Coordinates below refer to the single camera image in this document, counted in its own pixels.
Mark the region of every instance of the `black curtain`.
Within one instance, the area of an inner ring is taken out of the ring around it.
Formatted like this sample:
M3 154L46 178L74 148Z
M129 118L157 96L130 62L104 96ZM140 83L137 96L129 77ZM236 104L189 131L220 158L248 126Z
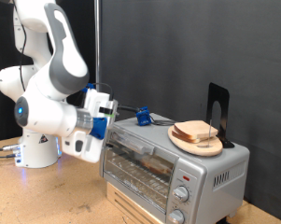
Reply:
M77 41L78 48L89 67L90 82L95 81L95 32L94 3L84 0L64 0L60 6L65 11ZM13 5L0 2L0 70L20 64L21 54L15 48L13 34ZM32 60L24 57L23 64ZM78 94L68 97L68 102L76 101ZM14 102L0 92L0 140L21 136L21 128L13 115Z

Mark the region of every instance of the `toaster oven knob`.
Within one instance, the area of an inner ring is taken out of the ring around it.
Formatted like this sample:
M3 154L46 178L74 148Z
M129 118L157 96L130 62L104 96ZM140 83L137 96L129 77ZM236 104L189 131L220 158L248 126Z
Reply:
M178 187L177 189L174 189L172 194L182 203L186 202L189 198L188 191L184 187Z
M175 224L183 224L185 221L184 215L179 210L175 210L169 214L168 219Z

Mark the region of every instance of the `bread slice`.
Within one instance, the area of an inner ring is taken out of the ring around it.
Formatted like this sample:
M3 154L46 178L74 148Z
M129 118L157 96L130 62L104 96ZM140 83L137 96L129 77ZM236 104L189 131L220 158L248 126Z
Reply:
M180 140L189 142L189 143L200 143L201 141L207 139L207 138L189 139L189 138L185 137L184 135L179 134L176 130L172 130L172 136L174 136L175 138L178 138Z
M191 120L175 124L175 131L188 139L207 138L209 136L209 124L203 120ZM211 127L211 137L218 134L218 130Z

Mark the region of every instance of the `wooden table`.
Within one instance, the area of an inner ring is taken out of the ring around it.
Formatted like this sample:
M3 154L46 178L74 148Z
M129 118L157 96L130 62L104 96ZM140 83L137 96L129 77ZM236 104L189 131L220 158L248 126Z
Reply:
M0 141L0 147L18 138ZM66 154L42 169L18 168L13 159L0 159L0 223L133 223L106 198L99 163ZM281 221L243 203L231 224L281 224Z

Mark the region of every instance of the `toaster oven glass window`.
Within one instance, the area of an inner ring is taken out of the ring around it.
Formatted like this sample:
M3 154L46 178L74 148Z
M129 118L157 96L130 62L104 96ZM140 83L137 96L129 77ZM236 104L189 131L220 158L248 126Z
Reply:
M176 158L158 153L143 155L110 139L105 172L165 214Z

